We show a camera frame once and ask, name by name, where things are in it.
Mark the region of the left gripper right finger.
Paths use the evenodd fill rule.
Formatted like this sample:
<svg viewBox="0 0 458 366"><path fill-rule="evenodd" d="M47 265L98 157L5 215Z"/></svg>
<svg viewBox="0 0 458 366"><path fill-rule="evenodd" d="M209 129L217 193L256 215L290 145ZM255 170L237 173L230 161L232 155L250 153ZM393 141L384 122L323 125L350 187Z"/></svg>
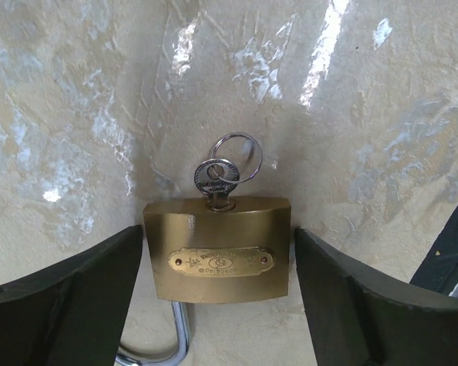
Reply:
<svg viewBox="0 0 458 366"><path fill-rule="evenodd" d="M304 229L295 260L319 365L458 365L458 298L390 277Z"/></svg>

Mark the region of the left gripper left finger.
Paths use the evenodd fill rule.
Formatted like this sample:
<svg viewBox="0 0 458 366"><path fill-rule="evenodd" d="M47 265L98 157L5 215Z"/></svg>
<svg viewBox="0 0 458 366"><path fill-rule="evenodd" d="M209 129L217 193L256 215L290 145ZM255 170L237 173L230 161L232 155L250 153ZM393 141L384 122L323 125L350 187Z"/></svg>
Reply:
<svg viewBox="0 0 458 366"><path fill-rule="evenodd" d="M0 285L0 365L113 365L142 256L130 226Z"/></svg>

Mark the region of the large brass padlock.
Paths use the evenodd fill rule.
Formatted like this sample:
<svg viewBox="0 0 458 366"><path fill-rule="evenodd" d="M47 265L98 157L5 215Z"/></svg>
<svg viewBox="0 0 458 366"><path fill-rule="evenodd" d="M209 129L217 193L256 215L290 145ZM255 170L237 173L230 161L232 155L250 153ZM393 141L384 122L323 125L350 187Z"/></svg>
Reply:
<svg viewBox="0 0 458 366"><path fill-rule="evenodd" d="M216 319L218 335L231 335L235 349L245 348L254 333L245 310L289 292L291 204L284 197L236 195L247 182L240 164L220 157L227 142L250 144L246 163L258 172L263 164L259 142L245 132L219 138L195 168L193 182L200 197L152 201L142 219L156 295L171 304L175 346L158 355L120 345L119 365L178 365L189 353L188 308L220 305L232 314Z"/></svg>

